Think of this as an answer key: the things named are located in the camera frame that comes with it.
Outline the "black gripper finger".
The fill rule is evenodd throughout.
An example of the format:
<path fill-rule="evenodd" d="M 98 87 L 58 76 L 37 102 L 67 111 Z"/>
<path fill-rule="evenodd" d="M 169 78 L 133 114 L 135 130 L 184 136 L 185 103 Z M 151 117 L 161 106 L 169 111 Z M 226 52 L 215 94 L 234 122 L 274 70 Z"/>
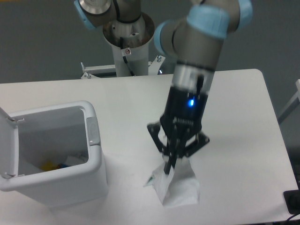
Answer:
<path fill-rule="evenodd" d="M 160 122 L 150 123 L 147 125 L 147 130 L 154 141 L 158 151 L 162 153 L 163 156 L 167 156 L 168 160 L 165 162 L 164 173 L 168 175 L 170 173 L 171 167 L 174 167 L 175 155 L 171 151 L 169 145 L 164 145 L 163 142 L 159 139 L 159 132 L 161 130 Z"/>
<path fill-rule="evenodd" d="M 192 156 L 199 149 L 208 144 L 210 139 L 203 132 L 199 132 L 195 134 L 195 139 L 190 144 L 187 145 L 187 142 L 186 137 L 181 141 L 173 139 L 170 142 L 170 168 L 175 168 L 178 159 Z"/>

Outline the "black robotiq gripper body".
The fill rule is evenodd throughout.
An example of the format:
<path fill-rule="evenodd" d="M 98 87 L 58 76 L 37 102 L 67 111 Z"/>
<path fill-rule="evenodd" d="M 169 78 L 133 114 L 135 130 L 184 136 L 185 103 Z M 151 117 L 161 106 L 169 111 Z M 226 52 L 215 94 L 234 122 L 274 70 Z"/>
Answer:
<path fill-rule="evenodd" d="M 190 129 L 191 135 L 201 131 L 207 99 L 208 95 L 205 93 L 191 93 L 171 87 L 165 111 L 160 118 L 166 136 L 172 137 L 174 126 L 177 126 L 179 137 L 187 128 Z"/>

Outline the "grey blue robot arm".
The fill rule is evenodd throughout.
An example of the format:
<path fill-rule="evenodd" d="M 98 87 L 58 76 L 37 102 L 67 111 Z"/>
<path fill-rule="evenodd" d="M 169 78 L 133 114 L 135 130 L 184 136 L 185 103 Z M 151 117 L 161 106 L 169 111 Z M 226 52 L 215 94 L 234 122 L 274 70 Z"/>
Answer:
<path fill-rule="evenodd" d="M 188 15 L 155 26 L 138 0 L 76 0 L 88 29 L 103 28 L 112 46 L 117 76 L 148 74 L 148 44 L 176 60 L 163 115 L 147 126 L 157 149 L 167 157 L 168 174 L 179 158 L 189 157 L 209 142 L 202 117 L 213 76 L 228 33 L 249 24 L 249 0 L 197 0 Z"/>

